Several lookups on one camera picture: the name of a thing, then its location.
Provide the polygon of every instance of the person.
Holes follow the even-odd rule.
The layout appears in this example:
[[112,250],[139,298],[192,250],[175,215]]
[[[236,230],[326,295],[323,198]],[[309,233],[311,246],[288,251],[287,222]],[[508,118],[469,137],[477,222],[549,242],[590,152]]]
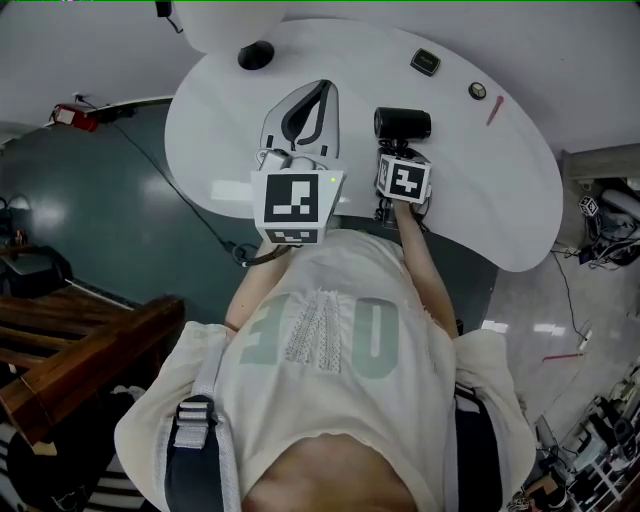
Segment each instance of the person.
[[[511,494],[535,446],[504,337],[458,336],[451,300],[408,203],[402,247],[327,233],[247,272],[226,324],[189,322],[157,380],[119,423],[117,452],[143,495],[159,423],[189,397],[208,344],[230,340],[213,389],[230,426],[242,510],[445,510],[445,445],[456,382],[481,389],[507,425]],[[273,246],[263,244],[259,254]]]

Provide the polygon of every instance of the white table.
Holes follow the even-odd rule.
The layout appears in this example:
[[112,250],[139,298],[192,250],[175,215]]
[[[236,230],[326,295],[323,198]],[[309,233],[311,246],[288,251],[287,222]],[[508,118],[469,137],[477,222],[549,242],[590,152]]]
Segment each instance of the white table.
[[[372,217],[377,107],[421,109],[433,131],[412,144],[433,164],[428,228],[510,271],[540,263],[562,216],[562,185],[531,119],[491,78],[422,37],[348,20],[289,21],[269,37],[274,60],[241,69],[235,55],[207,55],[182,82],[165,130],[167,160],[180,188],[207,210],[252,218],[250,172],[267,112],[319,79],[338,88],[340,160],[347,180],[337,214]],[[418,48],[442,63],[432,77],[409,66]],[[467,89],[480,82],[487,97]],[[504,104],[490,126],[496,97]]]

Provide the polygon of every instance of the red marker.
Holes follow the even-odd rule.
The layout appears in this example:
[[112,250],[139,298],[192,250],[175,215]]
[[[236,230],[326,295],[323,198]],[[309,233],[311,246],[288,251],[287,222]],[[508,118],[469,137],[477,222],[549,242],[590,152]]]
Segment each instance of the red marker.
[[489,126],[491,124],[491,121],[493,121],[493,118],[496,117],[496,114],[498,113],[498,109],[500,108],[500,105],[502,105],[503,103],[504,103],[504,97],[498,96],[496,98],[496,106],[493,107],[491,114],[489,114],[489,119],[487,119],[487,126]]

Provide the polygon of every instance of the white t-shirt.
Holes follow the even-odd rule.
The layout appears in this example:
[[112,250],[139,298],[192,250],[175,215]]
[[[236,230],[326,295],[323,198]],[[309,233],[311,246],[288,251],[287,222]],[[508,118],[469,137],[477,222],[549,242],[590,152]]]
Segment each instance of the white t-shirt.
[[[151,457],[145,465],[141,451],[152,452],[144,444],[153,429],[190,395],[208,344],[226,336],[222,326],[187,324],[158,379],[118,426],[124,469],[161,510]],[[423,311],[399,246],[330,232],[321,245],[295,252],[222,357],[214,401],[231,427],[241,498],[298,440],[348,434],[389,462],[418,510],[443,510],[456,381],[482,388],[504,416],[515,492],[535,449],[504,338],[475,331],[452,342]]]

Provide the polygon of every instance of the red device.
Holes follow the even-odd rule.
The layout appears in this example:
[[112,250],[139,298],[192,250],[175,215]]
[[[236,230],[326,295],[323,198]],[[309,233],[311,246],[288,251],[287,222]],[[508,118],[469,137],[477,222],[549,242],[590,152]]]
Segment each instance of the red device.
[[51,112],[51,119],[55,124],[66,124],[86,132],[95,132],[98,119],[92,114],[92,111],[87,112],[75,105],[56,105]]

